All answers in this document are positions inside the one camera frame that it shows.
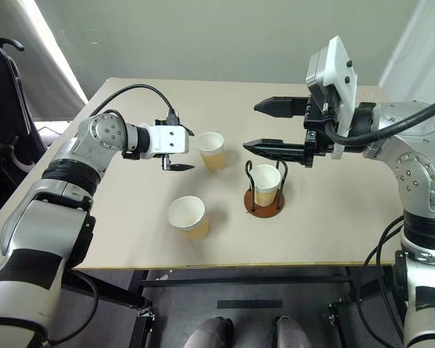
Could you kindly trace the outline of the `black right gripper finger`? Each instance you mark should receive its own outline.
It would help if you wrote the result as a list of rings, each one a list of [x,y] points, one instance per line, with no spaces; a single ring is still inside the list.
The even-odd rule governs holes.
[[[308,101],[307,97],[273,96],[254,105],[254,111],[277,118],[303,116]]]
[[[305,146],[285,144],[280,139],[261,138],[243,143],[243,147],[260,157],[273,161],[301,162],[305,154]]]

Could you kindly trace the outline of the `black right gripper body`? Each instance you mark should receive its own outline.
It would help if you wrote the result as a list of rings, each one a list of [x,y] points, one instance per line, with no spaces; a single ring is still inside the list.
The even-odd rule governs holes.
[[[327,90],[317,105],[314,96],[308,99],[303,126],[306,130],[302,164],[312,167],[315,156],[324,157],[333,151],[334,143],[326,135],[325,126],[331,124],[336,129],[339,95],[336,90]]]

